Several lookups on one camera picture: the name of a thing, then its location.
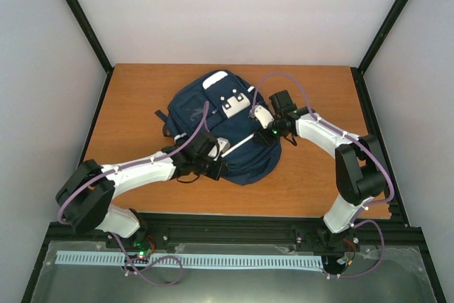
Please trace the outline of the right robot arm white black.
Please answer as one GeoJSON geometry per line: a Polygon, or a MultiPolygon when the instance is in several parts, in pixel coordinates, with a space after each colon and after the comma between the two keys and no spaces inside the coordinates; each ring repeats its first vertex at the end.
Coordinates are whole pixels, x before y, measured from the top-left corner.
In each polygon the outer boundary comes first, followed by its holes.
{"type": "Polygon", "coordinates": [[[250,117],[261,128],[253,139],[270,146],[279,138],[296,145],[296,137],[308,140],[328,153],[335,161],[338,196],[323,216],[323,224],[314,231],[316,242],[326,250],[336,247],[340,239],[372,201],[391,189],[387,168],[377,138],[358,136],[341,130],[324,120],[309,107],[299,108],[286,90],[270,96],[274,110],[270,113],[253,102],[250,117]]]}

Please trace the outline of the navy blue backpack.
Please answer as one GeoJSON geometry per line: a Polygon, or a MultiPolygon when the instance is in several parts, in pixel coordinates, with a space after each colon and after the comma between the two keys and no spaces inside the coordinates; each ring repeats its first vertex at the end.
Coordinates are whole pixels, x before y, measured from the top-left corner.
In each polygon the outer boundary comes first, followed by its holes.
{"type": "Polygon", "coordinates": [[[167,113],[155,115],[164,122],[165,137],[190,136],[199,125],[204,103],[209,103],[206,125],[217,138],[224,138],[229,149],[221,154],[228,170],[226,180],[239,185],[253,184],[267,177],[277,166],[282,147],[279,140],[266,146],[253,140],[262,124],[250,118],[252,104],[268,109],[253,85],[229,70],[211,71],[178,91],[167,106],[167,113]]]}

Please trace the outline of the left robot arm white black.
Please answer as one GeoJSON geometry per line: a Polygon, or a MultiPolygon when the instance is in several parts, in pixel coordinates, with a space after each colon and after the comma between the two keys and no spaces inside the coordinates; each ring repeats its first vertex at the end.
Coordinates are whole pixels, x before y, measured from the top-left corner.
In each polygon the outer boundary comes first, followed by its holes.
{"type": "Polygon", "coordinates": [[[148,239],[148,225],[135,209],[123,209],[113,200],[155,182],[181,180],[193,174],[219,180],[227,171],[221,157],[230,143],[205,130],[183,137],[169,147],[130,162],[100,165],[84,161],[57,193],[57,220],[75,233],[100,230],[139,248],[148,239]]]}

